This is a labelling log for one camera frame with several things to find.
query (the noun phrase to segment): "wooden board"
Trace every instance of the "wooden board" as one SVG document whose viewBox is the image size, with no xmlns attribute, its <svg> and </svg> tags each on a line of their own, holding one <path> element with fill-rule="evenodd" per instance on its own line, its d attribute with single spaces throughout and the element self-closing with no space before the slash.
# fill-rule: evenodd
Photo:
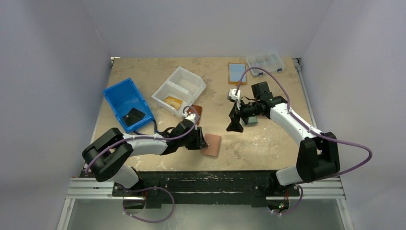
<svg viewBox="0 0 406 230">
<path fill-rule="evenodd" d="M 307 122 L 311 122 L 305 97 L 293 61 L 283 58 L 286 69 L 275 73 L 292 100 L 292 108 Z M 295 164 L 298 146 L 276 123 L 265 117 L 258 117 L 258 124 L 247 127 L 244 133 L 226 132 L 230 119 L 228 114 L 233 106 L 226 99 L 228 90 L 235 88 L 228 84 L 228 63 L 244 63 L 244 57 L 199 57 L 199 58 L 120 58 L 114 61 L 108 87 L 127 78 L 132 78 L 150 106 L 159 130 L 177 125 L 181 119 L 159 108 L 151 98 L 178 66 L 199 76 L 207 84 L 195 104 L 203 107 L 200 126 L 203 133 L 222 136 L 217 159 L 204 156 L 199 150 L 180 148 L 167 156 L 144 155 L 132 157 L 126 165 L 142 171 L 176 170 L 275 170 Z M 273 95 L 283 95 L 281 89 L 269 76 L 253 78 L 249 72 L 248 85 L 241 86 L 242 96 L 252 97 L 251 85 L 267 81 Z M 104 99 L 95 129 L 95 138 L 111 127 L 122 127 Z M 153 125 L 139 130 L 152 134 Z"/>
</svg>

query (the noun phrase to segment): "cable connector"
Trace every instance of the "cable connector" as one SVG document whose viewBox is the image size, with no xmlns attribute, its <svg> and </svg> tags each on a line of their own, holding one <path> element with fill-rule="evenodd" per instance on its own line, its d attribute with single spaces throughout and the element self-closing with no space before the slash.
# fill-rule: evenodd
<svg viewBox="0 0 406 230">
<path fill-rule="evenodd" d="M 237 89 L 230 89 L 228 91 L 228 95 L 227 95 L 227 100 L 231 101 L 231 102 L 236 102 L 239 101 L 241 99 L 241 90 Z"/>
<path fill-rule="evenodd" d="M 187 115 L 186 117 L 185 117 L 185 119 L 186 120 L 190 120 L 190 121 L 192 121 L 193 123 L 195 123 L 196 122 L 196 114 L 189 114 L 189 115 Z"/>
</svg>

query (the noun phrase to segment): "clear plastic organizer box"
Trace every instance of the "clear plastic organizer box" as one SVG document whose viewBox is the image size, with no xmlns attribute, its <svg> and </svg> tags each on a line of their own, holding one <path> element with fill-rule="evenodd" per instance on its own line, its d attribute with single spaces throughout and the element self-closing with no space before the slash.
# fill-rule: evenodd
<svg viewBox="0 0 406 230">
<path fill-rule="evenodd" d="M 206 84 L 199 75 L 178 67 L 152 95 L 152 98 L 160 107 L 182 117 L 184 107 L 192 105 L 205 88 Z M 164 102 L 168 96 L 182 100 L 182 105 L 178 110 Z"/>
<path fill-rule="evenodd" d="M 277 52 L 270 52 L 264 55 L 249 56 L 246 57 L 246 61 L 250 68 L 261 67 L 271 73 L 279 72 L 286 68 L 285 63 L 282 61 Z M 259 69 L 251 69 L 251 73 L 254 77 L 264 74 L 264 72 Z"/>
</svg>

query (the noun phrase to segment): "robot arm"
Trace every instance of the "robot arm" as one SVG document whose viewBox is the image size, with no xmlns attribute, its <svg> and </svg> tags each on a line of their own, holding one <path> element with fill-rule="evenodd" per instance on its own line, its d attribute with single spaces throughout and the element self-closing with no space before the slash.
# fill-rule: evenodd
<svg viewBox="0 0 406 230">
<path fill-rule="evenodd" d="M 337 143 L 323 140 L 308 132 L 289 112 L 320 135 L 336 139 L 334 134 L 323 133 L 308 124 L 292 109 L 288 111 L 287 101 L 281 96 L 273 97 L 267 82 L 252 85 L 251 88 L 255 99 L 254 102 L 249 103 L 241 100 L 240 91 L 237 95 L 236 89 L 229 91 L 227 98 L 234 102 L 234 106 L 229 114 L 231 123 L 227 127 L 227 131 L 243 132 L 243 125 L 249 123 L 250 117 L 264 115 L 280 125 L 299 145 L 296 165 L 278 170 L 271 175 L 271 189 L 300 182 L 312 182 L 340 170 Z"/>
<path fill-rule="evenodd" d="M 124 162 L 133 156 L 145 154 L 167 155 L 179 147 L 186 147 L 188 150 L 200 150 L 207 148 L 203 138 L 202 128 L 195 126 L 189 134 L 176 140 L 166 141 L 166 138 L 175 138 L 185 134 L 195 123 L 195 114 L 188 115 L 171 132 L 165 131 L 154 135 L 147 135 L 146 138 L 134 138 L 138 135 L 121 133 L 117 128 L 111 128 L 96 141 L 91 143 L 82 153 L 87 164 L 96 158 L 104 149 L 120 140 L 123 141 L 115 146 L 114 151 L 107 151 L 101 155 L 90 167 L 98 182 L 113 180 L 125 188 L 131 188 L 141 179 L 136 170 L 124 165 Z"/>
</svg>

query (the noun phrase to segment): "table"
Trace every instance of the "table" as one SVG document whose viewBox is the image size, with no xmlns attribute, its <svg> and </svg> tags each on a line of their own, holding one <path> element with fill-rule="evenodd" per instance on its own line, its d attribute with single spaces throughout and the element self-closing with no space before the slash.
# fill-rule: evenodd
<svg viewBox="0 0 406 230">
<path fill-rule="evenodd" d="M 311 124 L 309 111 L 293 60 L 283 58 L 286 69 L 274 76 L 281 82 L 291 98 L 292 108 Z M 244 133 L 226 132 L 230 119 L 228 114 L 233 103 L 226 99 L 229 89 L 228 63 L 245 63 L 244 57 L 181 57 L 181 58 L 117 58 L 110 74 L 108 87 L 131 78 L 144 96 L 159 130 L 176 126 L 181 118 L 176 117 L 151 98 L 152 94 L 181 66 L 202 77 L 207 87 L 195 101 L 203 107 L 200 126 L 203 133 L 222 136 L 218 158 L 204 156 L 199 150 L 179 148 L 166 155 L 143 155 L 129 158 L 126 165 L 141 171 L 209 171 L 209 170 L 276 170 L 295 164 L 298 146 L 276 123 L 266 117 L 258 117 L 258 124 L 247 127 Z M 247 75 L 247 85 L 241 86 L 242 96 L 252 97 L 251 85 L 267 81 L 274 96 L 283 95 L 271 77 Z M 94 138 L 98 138 L 111 127 L 123 129 L 114 117 L 110 105 L 104 99 L 96 123 Z M 139 132 L 153 134 L 153 125 L 148 124 Z"/>
</svg>

